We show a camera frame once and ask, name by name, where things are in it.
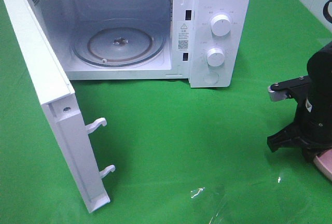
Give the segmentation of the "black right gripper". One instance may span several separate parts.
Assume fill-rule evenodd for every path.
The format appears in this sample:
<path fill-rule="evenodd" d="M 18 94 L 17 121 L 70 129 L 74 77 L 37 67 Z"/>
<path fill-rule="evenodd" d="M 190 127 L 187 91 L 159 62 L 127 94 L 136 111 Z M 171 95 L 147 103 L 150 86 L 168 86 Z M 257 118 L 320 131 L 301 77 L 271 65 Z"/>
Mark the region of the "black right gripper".
<path fill-rule="evenodd" d="M 291 123 L 268 136 L 267 145 L 271 152 L 295 148 L 300 146 L 301 137 L 302 155 L 311 162 L 315 156 L 331 149 L 331 98 L 308 96 L 300 113 L 299 126 Z"/>

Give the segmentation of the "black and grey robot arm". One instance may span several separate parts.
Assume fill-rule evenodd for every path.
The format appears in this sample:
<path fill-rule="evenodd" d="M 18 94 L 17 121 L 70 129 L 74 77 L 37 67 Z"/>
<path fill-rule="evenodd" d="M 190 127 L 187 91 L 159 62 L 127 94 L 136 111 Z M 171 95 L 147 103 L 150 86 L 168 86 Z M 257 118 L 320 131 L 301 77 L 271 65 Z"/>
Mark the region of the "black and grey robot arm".
<path fill-rule="evenodd" d="M 279 148 L 302 150 L 307 161 L 331 149 L 331 43 L 307 62 L 306 76 L 274 83 L 270 99 L 295 99 L 297 108 L 291 124 L 267 138 L 272 152 Z"/>

